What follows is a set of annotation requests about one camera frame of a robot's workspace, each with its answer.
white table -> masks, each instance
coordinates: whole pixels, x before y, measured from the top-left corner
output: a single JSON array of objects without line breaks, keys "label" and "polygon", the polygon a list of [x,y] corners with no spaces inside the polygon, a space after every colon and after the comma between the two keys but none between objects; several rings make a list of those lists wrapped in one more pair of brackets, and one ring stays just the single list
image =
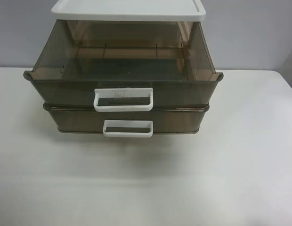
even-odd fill
[{"label": "white table", "polygon": [[195,135],[61,134],[0,68],[0,226],[292,226],[292,89],[224,71]]}]

white wall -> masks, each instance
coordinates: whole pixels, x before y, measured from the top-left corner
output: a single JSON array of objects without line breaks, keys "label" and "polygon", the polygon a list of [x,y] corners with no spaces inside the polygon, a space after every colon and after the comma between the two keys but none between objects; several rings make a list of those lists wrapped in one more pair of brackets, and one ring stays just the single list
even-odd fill
[{"label": "white wall", "polygon": [[[0,0],[0,66],[33,66],[57,0]],[[278,69],[292,51],[292,0],[202,0],[217,68]]]}]

transparent brown drawer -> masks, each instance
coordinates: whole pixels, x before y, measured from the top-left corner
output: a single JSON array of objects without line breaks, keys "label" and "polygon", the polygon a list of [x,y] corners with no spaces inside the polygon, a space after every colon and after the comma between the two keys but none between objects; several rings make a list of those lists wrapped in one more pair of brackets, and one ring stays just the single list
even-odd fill
[{"label": "transparent brown drawer", "polygon": [[154,134],[196,133],[209,105],[202,108],[154,108],[149,112],[97,112],[93,108],[52,107],[44,104],[59,131],[69,133],[149,133],[150,127],[109,126],[105,121],[147,121]]},{"label": "transparent brown drawer", "polygon": [[152,88],[154,107],[195,107],[208,104],[223,74],[200,22],[57,20],[24,77],[52,105],[93,106],[95,89]]}]

white plastic lid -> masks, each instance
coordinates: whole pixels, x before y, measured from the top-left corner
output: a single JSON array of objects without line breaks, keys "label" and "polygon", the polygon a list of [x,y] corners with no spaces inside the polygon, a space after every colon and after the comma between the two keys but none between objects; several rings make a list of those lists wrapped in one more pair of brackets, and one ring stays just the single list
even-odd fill
[{"label": "white plastic lid", "polygon": [[200,0],[59,0],[57,19],[100,21],[202,21]]}]

plastic drawer organizer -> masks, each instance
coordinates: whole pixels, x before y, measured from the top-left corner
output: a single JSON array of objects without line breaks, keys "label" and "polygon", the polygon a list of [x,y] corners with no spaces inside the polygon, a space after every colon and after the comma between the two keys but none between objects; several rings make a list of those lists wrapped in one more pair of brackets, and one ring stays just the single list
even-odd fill
[{"label": "plastic drawer organizer", "polygon": [[113,137],[198,131],[223,78],[203,36],[205,11],[198,0],[156,0],[168,2],[161,9],[152,1],[60,0],[53,7],[58,20],[24,77],[60,131]]}]

